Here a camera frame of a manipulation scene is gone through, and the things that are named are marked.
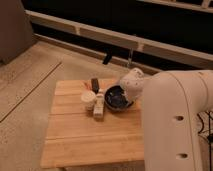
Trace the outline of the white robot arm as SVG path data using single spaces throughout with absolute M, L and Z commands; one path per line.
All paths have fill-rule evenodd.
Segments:
M 213 109 L 213 70 L 134 68 L 119 84 L 128 101 L 141 99 L 145 171 L 203 171 L 196 116 Z

